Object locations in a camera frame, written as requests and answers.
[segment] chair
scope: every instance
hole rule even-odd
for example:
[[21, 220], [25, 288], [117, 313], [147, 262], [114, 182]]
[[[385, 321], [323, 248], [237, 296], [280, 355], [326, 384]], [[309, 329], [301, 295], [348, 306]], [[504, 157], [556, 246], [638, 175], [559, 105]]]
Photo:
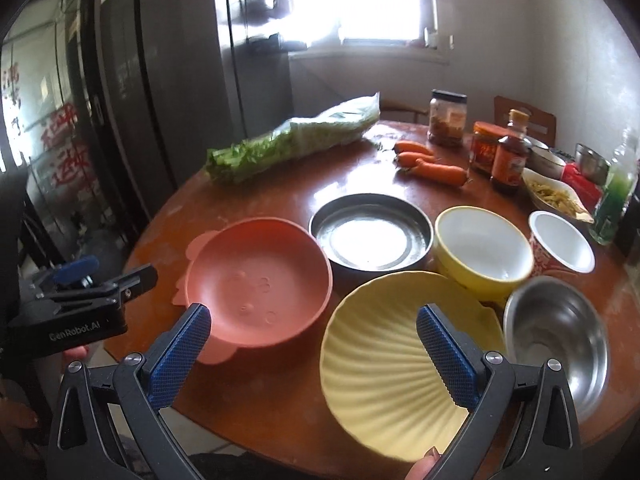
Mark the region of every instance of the chair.
[[494, 122], [498, 126], [506, 127], [512, 108], [529, 115], [529, 137], [544, 142], [550, 148], [556, 145], [556, 116], [522, 101], [497, 95], [494, 98]]
[[382, 112], [408, 112], [414, 115], [414, 123], [418, 124], [418, 117], [423, 115], [429, 118], [428, 108], [418, 108], [411, 106], [400, 101], [393, 101], [392, 99], [380, 99], [380, 113]]

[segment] human hand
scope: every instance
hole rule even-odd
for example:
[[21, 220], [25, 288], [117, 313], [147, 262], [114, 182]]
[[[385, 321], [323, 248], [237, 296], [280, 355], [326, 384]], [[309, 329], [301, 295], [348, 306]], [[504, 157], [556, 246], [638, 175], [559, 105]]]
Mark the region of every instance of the human hand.
[[0, 436], [11, 450], [27, 458], [35, 460], [38, 453], [35, 448], [22, 438], [20, 430], [32, 430], [38, 427], [36, 413], [21, 402], [9, 400], [0, 379]]
[[424, 477], [428, 475], [429, 471], [433, 469], [436, 462], [440, 459], [440, 454], [435, 447], [432, 447], [427, 453], [424, 454], [424, 458], [421, 458], [416, 462], [409, 472], [404, 477], [404, 480], [424, 480]]

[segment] window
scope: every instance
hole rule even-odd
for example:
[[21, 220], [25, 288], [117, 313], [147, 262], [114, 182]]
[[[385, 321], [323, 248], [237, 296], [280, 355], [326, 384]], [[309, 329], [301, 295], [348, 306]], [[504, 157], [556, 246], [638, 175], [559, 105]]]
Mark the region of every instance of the window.
[[433, 0], [292, 0], [277, 20], [285, 41], [425, 45], [435, 29]]

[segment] red jar lid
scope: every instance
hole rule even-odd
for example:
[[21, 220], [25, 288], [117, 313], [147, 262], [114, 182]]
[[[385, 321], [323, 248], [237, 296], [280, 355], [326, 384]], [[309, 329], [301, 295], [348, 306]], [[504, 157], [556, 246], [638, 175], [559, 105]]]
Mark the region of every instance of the red jar lid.
[[474, 123], [474, 132], [476, 134], [486, 135], [495, 139], [501, 139], [510, 133], [507, 128], [503, 128], [497, 124], [484, 123], [482, 121], [476, 121]]

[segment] sauce bottle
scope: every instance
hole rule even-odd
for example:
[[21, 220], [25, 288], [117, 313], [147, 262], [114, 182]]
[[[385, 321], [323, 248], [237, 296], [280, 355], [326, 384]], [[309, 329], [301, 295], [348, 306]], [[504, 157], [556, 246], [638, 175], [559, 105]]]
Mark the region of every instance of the sauce bottle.
[[495, 190], [505, 194], [515, 194], [522, 179], [522, 170], [527, 163], [531, 143], [525, 139], [529, 116], [519, 110], [509, 112], [509, 134], [498, 142], [494, 166], [491, 170], [491, 184]]

